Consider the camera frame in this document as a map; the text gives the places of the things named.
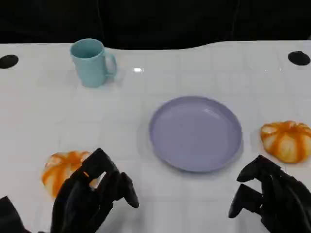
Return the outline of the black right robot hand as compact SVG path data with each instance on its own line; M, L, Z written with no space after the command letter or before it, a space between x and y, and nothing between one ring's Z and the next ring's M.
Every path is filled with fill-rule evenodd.
M271 233L311 231L311 193L295 177L262 155L246 165L237 177L240 186L228 216L242 209L256 213Z

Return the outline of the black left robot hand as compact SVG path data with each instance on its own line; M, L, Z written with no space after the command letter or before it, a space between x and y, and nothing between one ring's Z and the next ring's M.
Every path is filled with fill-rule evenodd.
M52 210L52 233L94 233L115 201L139 207L132 179L96 149L62 184Z

